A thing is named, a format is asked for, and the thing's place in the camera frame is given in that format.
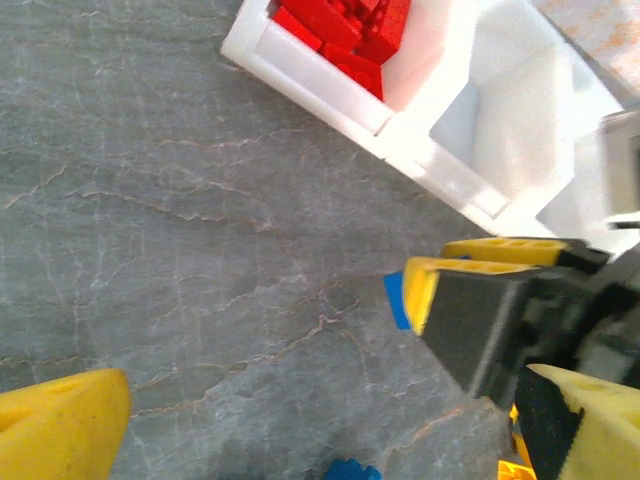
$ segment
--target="yellow plastic part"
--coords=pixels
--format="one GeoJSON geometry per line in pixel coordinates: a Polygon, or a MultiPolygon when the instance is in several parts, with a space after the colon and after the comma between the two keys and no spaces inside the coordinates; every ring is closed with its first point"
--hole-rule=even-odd
{"type": "MultiPolygon", "coordinates": [[[[518,421],[519,415],[520,414],[518,413],[518,409],[514,404],[513,407],[511,407],[511,411],[509,412],[509,418],[511,418],[511,422],[513,424],[515,424],[518,421]]],[[[529,457],[529,450],[527,449],[527,444],[524,442],[524,437],[518,433],[514,433],[512,437],[513,437],[513,443],[515,443],[516,445],[516,452],[518,452],[518,455],[520,455],[520,458],[522,458],[522,461],[525,463],[527,467],[533,468],[533,465],[531,464],[531,457],[529,457]]]]}
{"type": "Polygon", "coordinates": [[[445,245],[442,256],[460,258],[470,255],[474,260],[552,266],[569,244],[560,240],[524,238],[479,238],[445,245]]]}
{"type": "Polygon", "coordinates": [[[0,394],[0,479],[106,480],[130,411],[115,369],[0,394]]]}
{"type": "Polygon", "coordinates": [[[498,462],[498,480],[536,480],[533,469],[515,463],[498,462]]]}
{"type": "Polygon", "coordinates": [[[511,419],[511,421],[513,423],[516,423],[518,421],[518,416],[520,414],[518,413],[518,409],[515,405],[515,403],[513,404],[513,406],[511,407],[511,411],[509,412],[509,418],[511,419]]]}
{"type": "Polygon", "coordinates": [[[554,382],[580,429],[559,480],[640,478],[640,390],[548,365],[530,365],[554,382]]]}
{"type": "Polygon", "coordinates": [[[531,457],[529,457],[529,450],[527,449],[527,444],[524,441],[524,437],[522,435],[514,433],[513,441],[516,444],[516,452],[518,452],[518,455],[520,455],[520,458],[522,459],[524,464],[529,468],[533,468],[531,457]]]}
{"type": "Polygon", "coordinates": [[[438,287],[439,270],[501,275],[523,272],[530,268],[527,265],[509,263],[412,257],[405,265],[402,280],[402,296],[409,324],[417,335],[422,335],[438,287]]]}

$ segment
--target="white plastic bin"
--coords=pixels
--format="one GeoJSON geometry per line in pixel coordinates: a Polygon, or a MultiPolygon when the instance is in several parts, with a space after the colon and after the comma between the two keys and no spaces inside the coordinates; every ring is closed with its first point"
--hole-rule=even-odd
{"type": "Polygon", "coordinates": [[[467,83],[475,0],[413,0],[400,50],[382,69],[385,102],[245,0],[222,53],[379,158],[430,128],[467,83]]]}
{"type": "Polygon", "coordinates": [[[223,54],[488,232],[614,253],[640,239],[606,224],[596,132],[621,106],[527,0],[413,0],[384,103],[272,10],[245,0],[223,54]]]}
{"type": "Polygon", "coordinates": [[[614,253],[639,240],[606,224],[597,130],[621,107],[527,1],[481,2],[469,78],[391,165],[496,235],[582,237],[614,253]]]}

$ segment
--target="blue lego brick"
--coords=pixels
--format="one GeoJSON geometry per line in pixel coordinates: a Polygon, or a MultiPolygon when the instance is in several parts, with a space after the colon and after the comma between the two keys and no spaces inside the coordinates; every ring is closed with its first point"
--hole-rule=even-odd
{"type": "Polygon", "coordinates": [[[384,286],[387,290],[387,297],[389,297],[391,313],[396,321],[396,326],[400,330],[411,330],[402,302],[402,272],[392,273],[384,277],[384,286]]]}
{"type": "Polygon", "coordinates": [[[323,480],[382,480],[382,474],[372,466],[362,465],[351,460],[334,460],[323,480]]]}

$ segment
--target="red lego brick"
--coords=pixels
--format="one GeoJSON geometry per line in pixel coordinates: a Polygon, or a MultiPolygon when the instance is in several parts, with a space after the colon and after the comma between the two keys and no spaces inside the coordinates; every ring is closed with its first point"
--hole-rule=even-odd
{"type": "Polygon", "coordinates": [[[286,28],[291,34],[295,35],[302,42],[306,43],[313,50],[320,50],[322,40],[316,37],[311,31],[302,25],[291,12],[284,7],[280,7],[273,16],[273,21],[283,28],[286,28]]]}
{"type": "Polygon", "coordinates": [[[383,100],[382,69],[380,65],[330,43],[326,43],[320,52],[327,60],[362,85],[363,88],[383,100]]]}
{"type": "Polygon", "coordinates": [[[411,0],[380,0],[356,53],[382,65],[399,49],[411,0]]]}
{"type": "Polygon", "coordinates": [[[340,0],[282,0],[282,5],[323,42],[350,51],[362,40],[362,24],[340,0]]]}
{"type": "Polygon", "coordinates": [[[358,4],[360,3],[360,0],[340,0],[340,1],[345,4],[345,6],[349,9],[350,12],[353,12],[358,6],[358,4]]]}
{"type": "Polygon", "coordinates": [[[363,10],[369,13],[373,13],[373,11],[378,6],[378,3],[380,3],[380,0],[357,0],[357,3],[358,6],[363,10]]]}

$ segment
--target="marble countertop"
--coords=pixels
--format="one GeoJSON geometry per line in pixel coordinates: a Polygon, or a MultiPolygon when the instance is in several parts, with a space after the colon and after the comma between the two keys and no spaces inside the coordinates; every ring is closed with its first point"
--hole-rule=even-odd
{"type": "Polygon", "coordinates": [[[0,4],[0,389],[125,369],[118,480],[495,478],[381,282],[482,232],[225,61],[239,4],[0,4]]]}
{"type": "Polygon", "coordinates": [[[640,94],[638,0],[534,0],[600,65],[640,94]]]}

